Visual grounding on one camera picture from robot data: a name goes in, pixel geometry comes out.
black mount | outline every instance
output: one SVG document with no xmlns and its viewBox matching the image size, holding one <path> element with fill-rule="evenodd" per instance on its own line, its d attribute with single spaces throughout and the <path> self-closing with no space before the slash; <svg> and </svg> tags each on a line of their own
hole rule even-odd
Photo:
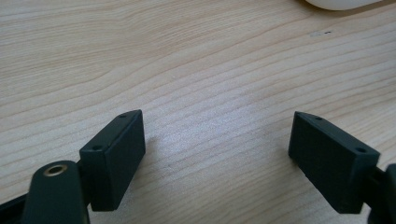
<svg viewBox="0 0 396 224">
<path fill-rule="evenodd" d="M 370 224 L 396 224 L 396 164 L 383 172 L 379 152 L 315 115 L 296 112 L 289 155 L 340 214 L 358 214 L 363 203 Z"/>
<path fill-rule="evenodd" d="M 87 205 L 116 210 L 145 153 L 142 111 L 118 115 L 79 151 L 79 162 L 38 169 L 27 196 L 0 205 L 0 223 L 90 223 Z"/>
</svg>

black plastic part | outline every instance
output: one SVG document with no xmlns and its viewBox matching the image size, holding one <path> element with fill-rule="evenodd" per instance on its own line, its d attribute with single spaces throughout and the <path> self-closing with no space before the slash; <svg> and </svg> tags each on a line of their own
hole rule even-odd
<svg viewBox="0 0 396 224">
<path fill-rule="evenodd" d="M 326 119 L 296 112 L 289 155 L 334 210 L 361 211 L 361 186 L 376 169 L 377 151 Z"/>
<path fill-rule="evenodd" d="M 56 161 L 35 172 L 21 223 L 90 223 L 73 161 Z"/>
<path fill-rule="evenodd" d="M 26 200 L 26 194 L 0 205 L 0 223 L 21 223 L 22 211 Z"/>
<path fill-rule="evenodd" d="M 141 110 L 113 119 L 79 152 L 93 211 L 113 211 L 146 153 Z"/>
<path fill-rule="evenodd" d="M 396 164 L 386 172 L 376 169 L 361 189 L 361 197 L 372 208 L 368 223 L 396 223 Z"/>
</svg>

black plastic block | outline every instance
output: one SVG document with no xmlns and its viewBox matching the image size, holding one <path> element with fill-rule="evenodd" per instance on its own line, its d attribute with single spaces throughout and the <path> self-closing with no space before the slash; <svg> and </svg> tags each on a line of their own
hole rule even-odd
<svg viewBox="0 0 396 224">
<path fill-rule="evenodd" d="M 326 119 L 296 112 L 289 155 L 338 213 L 358 214 L 363 179 L 379 153 Z"/>
<path fill-rule="evenodd" d="M 141 110 L 113 119 L 79 152 L 93 211 L 113 211 L 146 153 Z"/>
</svg>

white object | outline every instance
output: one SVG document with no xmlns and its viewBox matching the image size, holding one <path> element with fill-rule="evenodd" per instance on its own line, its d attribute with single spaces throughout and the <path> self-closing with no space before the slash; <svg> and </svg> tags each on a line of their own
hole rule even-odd
<svg viewBox="0 0 396 224">
<path fill-rule="evenodd" d="M 306 0 L 310 4 L 329 10 L 347 10 L 362 7 L 381 0 Z"/>
</svg>

wooden table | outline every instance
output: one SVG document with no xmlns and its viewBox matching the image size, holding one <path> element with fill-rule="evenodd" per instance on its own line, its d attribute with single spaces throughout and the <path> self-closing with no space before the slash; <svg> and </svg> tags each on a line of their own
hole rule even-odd
<svg viewBox="0 0 396 224">
<path fill-rule="evenodd" d="M 142 109 L 147 154 L 98 223 L 365 223 L 288 157 L 294 111 L 396 162 L 396 4 L 2 1 L 0 203 Z"/>
</svg>

